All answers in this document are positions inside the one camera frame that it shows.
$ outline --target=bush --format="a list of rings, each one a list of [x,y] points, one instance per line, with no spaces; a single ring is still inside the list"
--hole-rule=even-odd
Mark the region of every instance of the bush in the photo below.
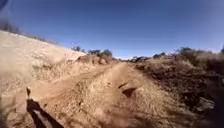
[[[18,27],[12,25],[9,21],[4,19],[0,19],[0,30],[15,33],[15,34],[20,33]]]
[[[74,50],[74,51],[77,51],[77,52],[81,51],[81,48],[79,46],[75,46],[75,47],[73,47],[71,49]]]
[[[93,55],[98,55],[100,54],[100,50],[89,50],[88,53]]]
[[[104,50],[101,54],[106,56],[113,56],[112,52],[108,49]]]
[[[34,36],[34,35],[29,35],[29,34],[24,34],[24,36],[35,39],[35,40],[39,40],[42,42],[46,42],[46,43],[50,43],[50,44],[57,44],[56,42],[50,41],[44,37],[40,37],[40,36]]]
[[[189,47],[182,47],[180,50],[177,50],[177,52],[178,52],[178,54],[176,56],[176,59],[189,61],[194,66],[199,65],[199,60],[197,59],[197,55],[201,51],[197,51],[197,50],[191,49]]]
[[[165,53],[165,52],[162,52],[162,53],[160,53],[160,54],[155,54],[155,55],[153,56],[153,58],[154,58],[154,59],[158,59],[158,58],[161,58],[161,57],[163,57],[163,56],[166,56],[166,53]]]

